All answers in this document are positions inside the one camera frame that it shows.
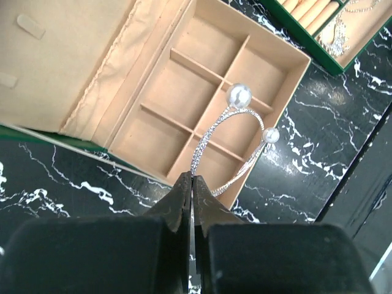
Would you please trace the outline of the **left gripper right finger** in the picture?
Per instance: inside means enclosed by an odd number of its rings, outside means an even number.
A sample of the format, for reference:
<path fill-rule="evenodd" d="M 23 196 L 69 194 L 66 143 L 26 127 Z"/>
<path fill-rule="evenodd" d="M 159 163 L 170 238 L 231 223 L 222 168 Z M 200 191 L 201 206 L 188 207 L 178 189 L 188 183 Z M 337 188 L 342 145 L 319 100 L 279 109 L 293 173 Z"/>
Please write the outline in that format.
<path fill-rule="evenodd" d="M 201 277 L 202 293 L 220 293 L 217 289 L 222 271 L 232 260 L 229 255 L 230 229 L 244 222 L 228 210 L 208 188 L 202 176 L 192 177 L 196 269 Z"/>

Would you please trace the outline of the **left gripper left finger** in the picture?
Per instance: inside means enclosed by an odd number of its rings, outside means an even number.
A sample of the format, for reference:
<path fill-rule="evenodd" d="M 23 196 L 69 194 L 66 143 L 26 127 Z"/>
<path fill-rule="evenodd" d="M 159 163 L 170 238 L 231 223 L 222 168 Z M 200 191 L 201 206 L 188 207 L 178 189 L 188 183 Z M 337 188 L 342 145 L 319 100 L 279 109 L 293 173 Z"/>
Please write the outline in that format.
<path fill-rule="evenodd" d="M 168 194 L 144 213 L 164 223 L 158 247 L 158 293 L 188 292 L 191 192 L 192 175 L 187 171 L 180 174 Z"/>

